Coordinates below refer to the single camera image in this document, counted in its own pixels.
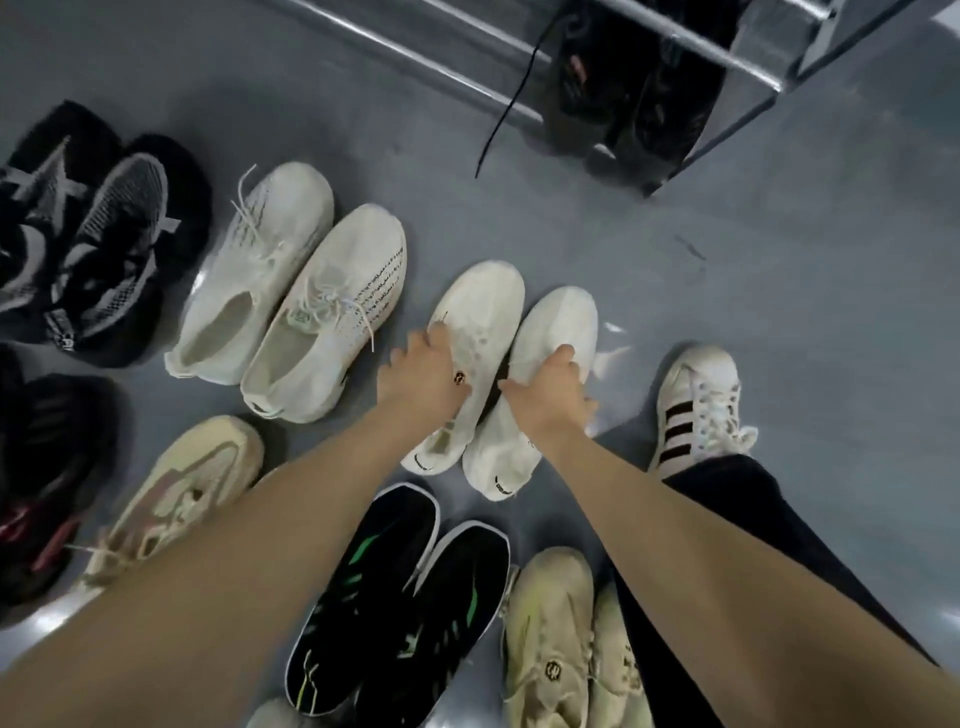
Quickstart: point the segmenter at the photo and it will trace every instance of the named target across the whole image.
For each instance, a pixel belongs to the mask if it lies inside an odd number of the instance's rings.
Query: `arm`
[[[957,684],[854,602],[592,442],[572,354],[500,387],[725,725],[960,725]]]
[[[447,331],[410,334],[377,406],[126,574],[0,681],[4,725],[229,726],[374,492],[468,395]]]

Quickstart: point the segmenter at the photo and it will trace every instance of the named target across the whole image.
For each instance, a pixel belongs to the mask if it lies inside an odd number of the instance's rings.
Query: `metal bar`
[[[649,28],[654,33],[666,36],[682,45],[688,51],[696,53],[698,56],[713,61],[725,68],[731,68],[737,71],[743,71],[762,84],[773,88],[777,93],[783,91],[786,83],[769,71],[761,68],[745,59],[735,56],[726,48],[714,43],[712,40],[697,35],[685,26],[678,23],[673,18],[661,15],[647,6],[635,2],[635,0],[599,0],[602,5],[607,6],[612,11],[619,12],[621,15],[630,18],[636,23]]]
[[[510,104],[510,98],[508,96],[504,96],[502,93],[494,91],[492,88],[488,88],[483,84],[464,76],[462,73],[454,71],[452,68],[449,68],[442,63],[437,63],[436,61],[417,53],[417,51],[407,48],[405,45],[400,45],[399,43],[382,36],[380,33],[376,33],[369,28],[364,28],[362,25],[357,25],[353,21],[347,20],[335,12],[330,12],[325,8],[314,5],[312,2],[309,2],[309,0],[286,0],[286,2],[296,5],[298,8],[302,8],[305,11],[312,12],[324,20],[333,23],[333,25],[337,26],[338,28],[342,28],[345,31],[350,31],[351,33],[354,33],[360,37],[371,40],[377,45],[393,51],[408,61],[412,61],[435,73],[439,73],[441,76],[448,78],[450,81],[454,81],[472,91],[476,91],[481,96],[485,96],[491,101],[495,101],[500,106],[507,106]],[[534,111],[528,106],[525,106],[524,104],[514,104],[513,111],[521,116],[526,116],[532,121],[536,121],[541,124],[543,123],[543,117],[540,116],[538,112]]]
[[[484,22],[478,17],[474,17],[468,12],[464,12],[459,8],[454,8],[452,5],[449,5],[444,2],[444,0],[423,0],[424,3],[429,5],[431,8],[435,8],[440,12],[445,12],[448,15],[452,15],[461,22],[467,23],[471,28],[474,28],[481,33],[485,33],[488,36],[499,40],[505,45],[509,45],[511,48],[516,49],[525,56],[529,56],[534,52],[534,47],[530,43],[526,43],[519,38],[513,37],[504,31],[501,31],[496,26],[491,25],[490,23]],[[551,61],[550,57],[547,56],[543,51],[537,51],[537,60],[544,63],[549,63]]]
[[[831,8],[829,5],[822,5],[816,0],[783,0],[787,5],[793,5],[797,8],[800,8],[818,23],[822,23],[825,20],[830,20],[836,11]]]

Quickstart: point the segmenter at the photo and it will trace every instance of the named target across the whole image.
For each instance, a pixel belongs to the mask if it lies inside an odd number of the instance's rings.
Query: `beige sneaker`
[[[593,610],[593,658],[590,661],[588,728],[653,728],[650,703],[640,682],[627,626],[613,583],[597,597]]]
[[[504,619],[510,728],[586,728],[592,612],[579,551],[548,548],[520,572]]]
[[[191,427],[160,455],[146,482],[96,547],[86,587],[111,584],[215,509],[237,500],[263,464],[263,441],[235,417]]]

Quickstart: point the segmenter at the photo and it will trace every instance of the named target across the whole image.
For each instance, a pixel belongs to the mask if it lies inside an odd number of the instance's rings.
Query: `black stripe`
[[[677,415],[685,415],[687,412],[693,411],[693,400],[685,401],[682,404],[674,404],[670,409],[666,411],[666,419],[670,420],[671,417],[676,417]]]
[[[666,432],[663,433],[663,443],[666,445],[677,435],[688,435],[691,432],[693,432],[693,423],[675,425],[673,427],[670,427]]]
[[[680,457],[682,455],[690,454],[690,445],[677,445],[675,448],[666,449],[660,454],[659,464],[663,464],[667,460],[672,460],[675,457]]]

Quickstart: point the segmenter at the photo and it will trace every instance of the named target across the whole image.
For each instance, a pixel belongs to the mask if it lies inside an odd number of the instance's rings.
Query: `leg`
[[[739,393],[726,352],[696,347],[682,354],[660,389],[660,438],[651,469],[678,493],[820,576],[930,659],[790,508],[777,480],[748,456],[756,430],[740,426]],[[719,728],[720,720],[619,574],[615,581],[657,728]]]

